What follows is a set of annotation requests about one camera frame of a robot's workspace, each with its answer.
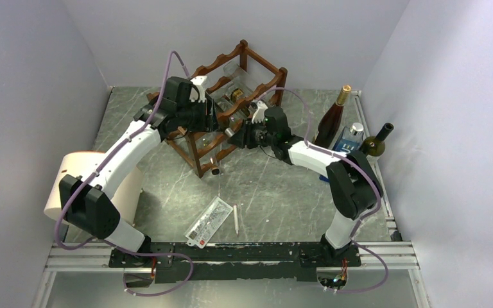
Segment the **clear bottle rack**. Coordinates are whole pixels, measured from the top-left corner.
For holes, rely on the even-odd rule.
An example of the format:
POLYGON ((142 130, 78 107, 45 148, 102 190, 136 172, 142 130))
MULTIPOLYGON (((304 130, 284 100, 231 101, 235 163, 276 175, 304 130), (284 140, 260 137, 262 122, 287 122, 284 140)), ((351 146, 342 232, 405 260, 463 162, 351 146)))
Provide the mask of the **clear bottle rack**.
POLYGON ((260 83, 243 68, 241 68, 237 62, 230 61, 226 63, 223 70, 225 75, 230 78, 233 84, 244 92, 252 93, 260 85, 260 83))

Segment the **dark red wine bottle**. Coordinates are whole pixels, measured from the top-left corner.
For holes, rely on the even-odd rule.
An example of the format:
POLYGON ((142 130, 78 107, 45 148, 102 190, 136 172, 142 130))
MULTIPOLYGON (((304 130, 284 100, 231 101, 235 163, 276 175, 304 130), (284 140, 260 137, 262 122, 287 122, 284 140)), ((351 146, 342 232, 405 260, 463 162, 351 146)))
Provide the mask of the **dark red wine bottle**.
POLYGON ((348 101, 351 92, 352 87, 350 85, 344 85, 341 88, 335 103, 320 120, 313 144, 322 148, 330 148, 340 127, 344 106, 348 101))

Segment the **blue square bottle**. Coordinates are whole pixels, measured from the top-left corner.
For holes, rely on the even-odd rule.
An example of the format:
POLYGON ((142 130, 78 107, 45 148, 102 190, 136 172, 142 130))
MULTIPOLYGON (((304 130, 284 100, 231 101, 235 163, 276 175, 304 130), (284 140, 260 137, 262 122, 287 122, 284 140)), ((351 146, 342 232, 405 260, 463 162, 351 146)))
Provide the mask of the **blue square bottle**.
POLYGON ((364 126, 361 123, 356 122, 345 126, 331 149, 346 153, 357 150, 363 142, 364 133, 364 126))

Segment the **green wine bottle white label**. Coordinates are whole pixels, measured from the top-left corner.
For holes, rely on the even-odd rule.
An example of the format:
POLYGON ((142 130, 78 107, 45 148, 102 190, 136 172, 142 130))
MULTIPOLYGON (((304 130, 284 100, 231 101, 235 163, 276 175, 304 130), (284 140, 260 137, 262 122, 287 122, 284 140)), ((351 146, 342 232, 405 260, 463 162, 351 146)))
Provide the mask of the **green wine bottle white label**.
POLYGON ((386 150, 385 141, 393 132, 394 125, 385 123, 377 135, 367 137, 359 147, 360 152, 366 156, 379 158, 386 150))

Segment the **green bottle brown label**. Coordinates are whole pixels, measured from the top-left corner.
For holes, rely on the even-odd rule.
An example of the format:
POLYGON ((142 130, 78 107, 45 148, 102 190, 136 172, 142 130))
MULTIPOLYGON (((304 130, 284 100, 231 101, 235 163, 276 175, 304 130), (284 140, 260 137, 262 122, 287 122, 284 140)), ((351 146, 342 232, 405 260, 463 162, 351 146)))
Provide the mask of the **green bottle brown label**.
POLYGON ((236 133, 242 125, 242 120, 236 115, 230 115, 229 117, 221 117, 226 112, 231 104, 225 99, 214 99, 214 104, 217 112, 218 124, 220 129, 217 132, 221 132, 231 136, 231 133, 226 133, 227 130, 231 130, 236 133))

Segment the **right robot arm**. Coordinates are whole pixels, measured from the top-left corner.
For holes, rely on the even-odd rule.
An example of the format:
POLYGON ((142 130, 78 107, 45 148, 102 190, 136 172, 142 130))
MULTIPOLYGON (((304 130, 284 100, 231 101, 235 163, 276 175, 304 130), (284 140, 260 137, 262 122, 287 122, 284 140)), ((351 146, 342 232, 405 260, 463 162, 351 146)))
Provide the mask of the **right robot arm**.
POLYGON ((383 190, 361 151, 335 152, 305 140, 291 132, 288 119, 280 107, 257 110, 236 132, 226 131, 228 142, 238 148, 265 148, 276 159, 292 166, 305 167, 326 177, 336 214, 322 236, 322 260, 330 266, 345 257, 361 220, 378 211, 383 190))

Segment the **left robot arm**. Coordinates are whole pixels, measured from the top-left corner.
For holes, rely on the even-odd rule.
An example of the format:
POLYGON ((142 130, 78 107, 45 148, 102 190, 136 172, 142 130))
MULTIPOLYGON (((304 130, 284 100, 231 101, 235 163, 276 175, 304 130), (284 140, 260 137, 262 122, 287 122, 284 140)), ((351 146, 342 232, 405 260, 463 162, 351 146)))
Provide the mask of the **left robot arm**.
POLYGON ((168 78, 163 91, 134 115, 102 162, 77 175, 66 174, 59 181, 60 218, 126 250, 126 258, 134 266, 147 265, 152 257, 150 237, 127 223, 111 199, 139 161, 178 128, 191 133, 218 129, 207 85, 206 76, 168 78))

